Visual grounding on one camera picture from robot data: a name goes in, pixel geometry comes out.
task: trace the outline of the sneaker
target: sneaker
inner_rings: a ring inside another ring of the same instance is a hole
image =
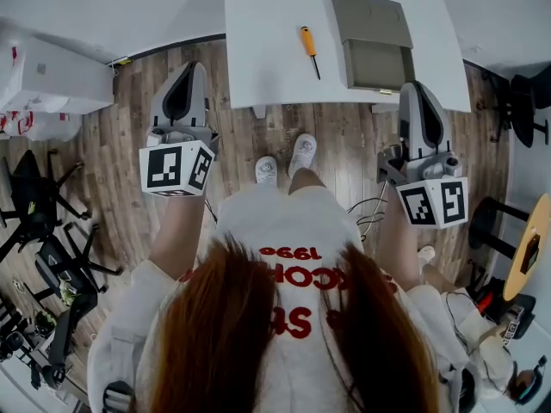
[[[316,138],[308,133],[301,134],[294,143],[293,157],[289,164],[289,177],[293,179],[298,169],[309,169],[316,154],[318,143]]]
[[[419,264],[419,270],[423,272],[423,267],[432,262],[432,259],[436,256],[434,248],[430,245],[426,245],[421,248],[417,253],[417,259]]]
[[[272,156],[264,156],[257,160],[255,166],[257,183],[277,186],[277,162]]]

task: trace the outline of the person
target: person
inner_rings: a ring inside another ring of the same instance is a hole
[[[481,376],[480,397],[505,395],[516,404],[528,403],[542,385],[542,374],[538,370],[540,365],[536,369],[518,372],[517,362],[503,344],[509,321],[496,324],[483,317],[467,290],[449,282],[431,264],[434,257],[434,248],[424,246],[418,252],[419,267],[423,278],[441,293],[449,321],[478,369]]]
[[[258,160],[257,185],[220,204],[196,268],[204,197],[169,199],[90,348],[92,411],[115,382],[138,412],[460,410],[469,359],[439,292],[421,284],[397,193],[375,263],[310,170],[316,147],[296,140],[288,194],[275,159]]]

